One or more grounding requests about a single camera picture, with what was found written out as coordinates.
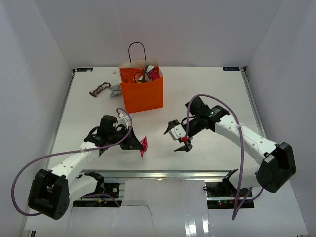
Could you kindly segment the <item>large red chips bag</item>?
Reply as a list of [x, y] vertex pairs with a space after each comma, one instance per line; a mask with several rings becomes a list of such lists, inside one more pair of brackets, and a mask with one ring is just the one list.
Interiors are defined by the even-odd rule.
[[143, 69], [138, 68], [121, 68], [120, 75], [123, 83], [137, 83], [143, 76]]

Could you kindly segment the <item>crimson snack packet with battery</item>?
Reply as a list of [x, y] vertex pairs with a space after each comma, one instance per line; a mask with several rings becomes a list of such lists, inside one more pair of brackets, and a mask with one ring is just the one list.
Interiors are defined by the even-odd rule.
[[153, 67], [153, 69], [148, 72], [148, 76], [150, 81], [160, 78], [159, 67]]

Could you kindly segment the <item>pink snack packet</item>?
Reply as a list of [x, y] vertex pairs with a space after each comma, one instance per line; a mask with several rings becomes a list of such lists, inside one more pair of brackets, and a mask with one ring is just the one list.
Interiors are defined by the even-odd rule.
[[145, 136], [141, 141], [140, 141], [143, 149], [140, 150], [140, 155], [141, 155], [141, 159], [144, 158], [144, 154], [145, 152], [147, 151], [148, 149], [148, 139], [147, 137]]

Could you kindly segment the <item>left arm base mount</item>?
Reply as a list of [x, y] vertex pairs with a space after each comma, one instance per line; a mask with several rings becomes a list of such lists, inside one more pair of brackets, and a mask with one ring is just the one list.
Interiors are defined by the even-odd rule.
[[103, 175], [96, 172], [87, 172], [76, 177], [70, 186], [70, 200], [80, 198], [94, 198], [111, 196], [119, 197], [119, 183], [106, 183]]

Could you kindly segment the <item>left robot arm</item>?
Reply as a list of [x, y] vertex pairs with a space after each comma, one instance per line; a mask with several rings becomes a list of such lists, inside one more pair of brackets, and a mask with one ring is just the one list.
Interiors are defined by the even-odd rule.
[[41, 169], [31, 186], [29, 208], [58, 220], [76, 199], [101, 196], [105, 190], [104, 177], [92, 171], [82, 174], [82, 171], [112, 145], [119, 145], [122, 150], [143, 150], [128, 116], [118, 122], [116, 117], [104, 115], [99, 126], [86, 136], [78, 153], [50, 170]]

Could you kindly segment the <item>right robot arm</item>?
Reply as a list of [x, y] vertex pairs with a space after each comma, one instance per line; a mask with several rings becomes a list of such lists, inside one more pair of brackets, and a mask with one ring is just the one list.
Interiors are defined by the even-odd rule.
[[166, 130], [173, 140], [183, 143], [179, 151], [190, 151], [192, 138], [208, 129], [232, 141], [259, 165], [245, 171], [229, 171], [222, 179], [223, 192], [227, 196], [234, 197], [241, 189], [252, 187], [276, 193], [296, 173], [293, 149], [288, 143], [267, 140], [238, 124], [231, 112], [219, 105], [210, 108], [200, 97], [188, 102], [186, 107], [193, 117], [188, 122], [170, 121]]

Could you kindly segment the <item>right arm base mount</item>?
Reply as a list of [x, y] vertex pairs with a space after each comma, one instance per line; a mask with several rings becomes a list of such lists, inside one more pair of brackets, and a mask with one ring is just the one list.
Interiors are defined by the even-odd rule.
[[223, 183], [227, 170], [212, 172], [213, 176], [206, 177], [203, 190], [206, 193], [208, 210], [233, 210], [236, 200], [236, 190]]

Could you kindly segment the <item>brown candy bar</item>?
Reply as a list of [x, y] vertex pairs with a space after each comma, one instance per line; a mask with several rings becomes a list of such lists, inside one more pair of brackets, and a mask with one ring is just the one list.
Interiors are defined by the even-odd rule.
[[90, 91], [89, 94], [92, 97], [96, 98], [98, 96], [98, 94], [100, 94], [103, 90], [105, 90], [106, 88], [109, 88], [110, 86], [111, 86], [110, 83], [104, 82], [101, 85], [97, 86], [94, 90]]

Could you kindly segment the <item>silver clear snack packet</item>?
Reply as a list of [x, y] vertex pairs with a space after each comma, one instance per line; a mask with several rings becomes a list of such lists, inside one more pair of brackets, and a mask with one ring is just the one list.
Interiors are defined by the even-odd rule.
[[121, 89], [121, 85], [120, 84], [116, 84], [116, 85], [110, 86], [109, 90], [111, 91], [110, 97], [115, 97], [115, 96], [118, 96], [118, 95], [122, 94], [122, 89]]

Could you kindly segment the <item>dark brown snack bar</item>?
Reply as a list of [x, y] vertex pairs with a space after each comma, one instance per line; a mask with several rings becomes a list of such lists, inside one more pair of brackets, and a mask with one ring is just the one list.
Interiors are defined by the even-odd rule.
[[153, 65], [146, 65], [144, 70], [143, 70], [143, 74], [139, 77], [138, 82], [140, 83], [146, 83], [146, 82], [150, 82], [153, 81], [153, 69], [155, 67]]

